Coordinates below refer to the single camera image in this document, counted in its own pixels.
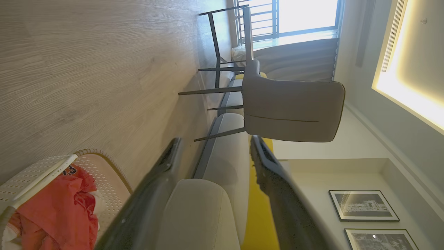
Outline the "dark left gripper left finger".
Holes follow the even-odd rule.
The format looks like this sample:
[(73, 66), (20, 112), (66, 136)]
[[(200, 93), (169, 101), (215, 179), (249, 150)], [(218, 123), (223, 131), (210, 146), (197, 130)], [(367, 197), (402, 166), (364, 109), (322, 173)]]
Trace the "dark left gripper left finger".
[(164, 210), (178, 183), (182, 139), (173, 138), (94, 250), (155, 250)]

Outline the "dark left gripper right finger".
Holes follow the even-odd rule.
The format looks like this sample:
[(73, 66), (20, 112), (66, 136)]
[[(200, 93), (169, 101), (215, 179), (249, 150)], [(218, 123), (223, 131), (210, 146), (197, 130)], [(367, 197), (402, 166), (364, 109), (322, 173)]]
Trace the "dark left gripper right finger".
[(280, 249), (340, 250), (262, 137), (251, 137), (250, 152), (256, 182), (270, 201)]

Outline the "white perforated plastic laundry basket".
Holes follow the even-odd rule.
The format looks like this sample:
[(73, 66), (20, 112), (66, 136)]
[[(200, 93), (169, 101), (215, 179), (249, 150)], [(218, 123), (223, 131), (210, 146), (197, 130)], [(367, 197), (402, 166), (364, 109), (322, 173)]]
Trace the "white perforated plastic laundry basket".
[(100, 150), (39, 160), (0, 185), (0, 250), (94, 250), (131, 193)]

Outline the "yellow cushion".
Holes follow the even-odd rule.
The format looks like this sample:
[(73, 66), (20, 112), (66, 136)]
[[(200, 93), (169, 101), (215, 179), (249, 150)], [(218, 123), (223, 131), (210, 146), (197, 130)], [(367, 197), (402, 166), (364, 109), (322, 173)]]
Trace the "yellow cushion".
[(241, 250), (280, 250), (270, 200), (257, 184), (257, 172), (251, 155), (249, 155), (248, 212)]

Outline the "grey fabric sofa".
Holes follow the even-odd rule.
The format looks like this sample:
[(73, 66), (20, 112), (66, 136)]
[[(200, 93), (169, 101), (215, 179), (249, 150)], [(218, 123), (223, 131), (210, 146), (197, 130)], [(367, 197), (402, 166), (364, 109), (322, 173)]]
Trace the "grey fabric sofa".
[(245, 131), (207, 140), (191, 179), (166, 203), (156, 250), (241, 250), (249, 203)]

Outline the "black framed monochrome picture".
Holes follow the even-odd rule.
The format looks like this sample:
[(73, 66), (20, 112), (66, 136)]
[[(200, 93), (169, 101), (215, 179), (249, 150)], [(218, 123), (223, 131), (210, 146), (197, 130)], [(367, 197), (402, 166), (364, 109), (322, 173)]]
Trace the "black framed monochrome picture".
[(398, 223), (398, 215), (379, 190), (329, 190), (341, 222)]
[(419, 250), (405, 229), (344, 229), (351, 250)]

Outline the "grey curtain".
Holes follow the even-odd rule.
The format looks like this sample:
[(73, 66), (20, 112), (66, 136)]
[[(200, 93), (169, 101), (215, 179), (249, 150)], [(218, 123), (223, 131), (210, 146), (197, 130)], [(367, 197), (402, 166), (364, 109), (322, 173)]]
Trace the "grey curtain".
[(274, 80), (331, 81), (339, 38), (297, 42), (253, 51), (260, 72)]

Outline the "table with black metal legs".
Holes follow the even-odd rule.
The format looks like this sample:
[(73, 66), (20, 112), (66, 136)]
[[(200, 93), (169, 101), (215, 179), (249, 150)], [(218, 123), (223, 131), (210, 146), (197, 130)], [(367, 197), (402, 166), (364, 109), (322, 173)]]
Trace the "table with black metal legs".
[(212, 33), (212, 39), (213, 39), (213, 45), (216, 55), (216, 67), (215, 68), (202, 68), (199, 69), (199, 71), (211, 71), (215, 72), (215, 90), (220, 90), (220, 73), (221, 72), (243, 72), (245, 71), (245, 67), (221, 67), (222, 64), (222, 57), (220, 55), (219, 50), (219, 44), (217, 40), (217, 33), (215, 29), (215, 23), (214, 23), (214, 14), (228, 11), (228, 10), (238, 10), (241, 9), (243, 12), (242, 18), (243, 18), (243, 25), (244, 25), (244, 42), (245, 42), (245, 49), (246, 49), (246, 59), (242, 60), (241, 62), (245, 62), (248, 64), (251, 60), (253, 60), (253, 39), (251, 34), (251, 12), (250, 12), (250, 6), (249, 5), (241, 5), (236, 7), (230, 7), (225, 9), (219, 9), (209, 12), (200, 13), (200, 16), (208, 16), (209, 18), (209, 24), (210, 29)]

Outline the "window with metal railing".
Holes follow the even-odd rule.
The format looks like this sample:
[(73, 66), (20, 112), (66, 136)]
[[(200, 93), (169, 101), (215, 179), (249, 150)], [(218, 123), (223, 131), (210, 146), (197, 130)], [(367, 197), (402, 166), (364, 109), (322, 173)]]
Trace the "window with metal railing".
[(337, 38), (345, 0), (231, 0), (249, 5), (253, 44), (277, 46)]

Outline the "linear ceiling air vent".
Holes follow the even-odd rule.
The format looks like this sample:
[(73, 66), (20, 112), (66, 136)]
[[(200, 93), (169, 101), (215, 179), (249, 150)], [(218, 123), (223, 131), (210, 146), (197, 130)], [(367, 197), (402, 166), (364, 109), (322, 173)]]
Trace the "linear ceiling air vent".
[(381, 73), (386, 73), (390, 69), (408, 1), (409, 0), (392, 0), (382, 49), (378, 61)]

